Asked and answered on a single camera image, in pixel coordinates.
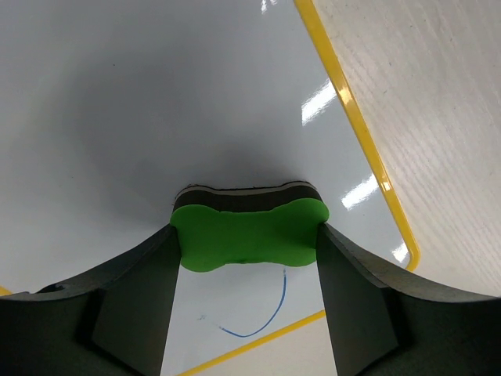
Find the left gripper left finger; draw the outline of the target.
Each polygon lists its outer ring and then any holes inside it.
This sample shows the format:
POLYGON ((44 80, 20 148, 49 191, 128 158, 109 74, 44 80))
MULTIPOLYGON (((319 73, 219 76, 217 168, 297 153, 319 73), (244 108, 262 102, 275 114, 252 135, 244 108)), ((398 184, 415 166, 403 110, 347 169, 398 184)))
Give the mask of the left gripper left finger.
POLYGON ((1 299, 3 375, 159 375, 181 252, 165 226, 36 293, 1 299))

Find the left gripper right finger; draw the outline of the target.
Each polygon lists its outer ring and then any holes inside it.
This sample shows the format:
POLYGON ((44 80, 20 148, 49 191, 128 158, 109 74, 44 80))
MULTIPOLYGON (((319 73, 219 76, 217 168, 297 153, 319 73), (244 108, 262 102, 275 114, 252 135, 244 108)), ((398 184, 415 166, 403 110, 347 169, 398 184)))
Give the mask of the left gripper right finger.
POLYGON ((428 280, 319 227, 316 258, 339 375, 498 375, 500 300, 428 280))

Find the green whiteboard eraser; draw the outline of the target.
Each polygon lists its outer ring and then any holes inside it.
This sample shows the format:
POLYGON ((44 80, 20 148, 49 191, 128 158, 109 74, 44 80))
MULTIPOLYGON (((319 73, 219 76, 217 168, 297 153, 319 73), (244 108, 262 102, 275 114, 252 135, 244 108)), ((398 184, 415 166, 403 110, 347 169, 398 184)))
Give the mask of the green whiteboard eraser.
POLYGON ((304 181, 226 190, 196 185, 179 192, 170 224, 182 266, 206 273, 228 264, 310 265, 318 228, 329 217, 316 188, 304 181))

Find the yellow-framed small whiteboard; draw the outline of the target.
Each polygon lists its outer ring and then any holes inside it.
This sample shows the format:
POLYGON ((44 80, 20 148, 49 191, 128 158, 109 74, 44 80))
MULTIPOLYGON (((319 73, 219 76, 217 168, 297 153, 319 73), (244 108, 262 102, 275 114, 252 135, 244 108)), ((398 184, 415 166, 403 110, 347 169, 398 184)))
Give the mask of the yellow-framed small whiteboard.
MULTIPOLYGON (((326 223, 420 253, 311 1, 4 1, 1 283, 36 293, 140 245, 188 186, 313 185, 326 223)), ((159 375, 321 317, 316 260, 181 264, 159 375)))

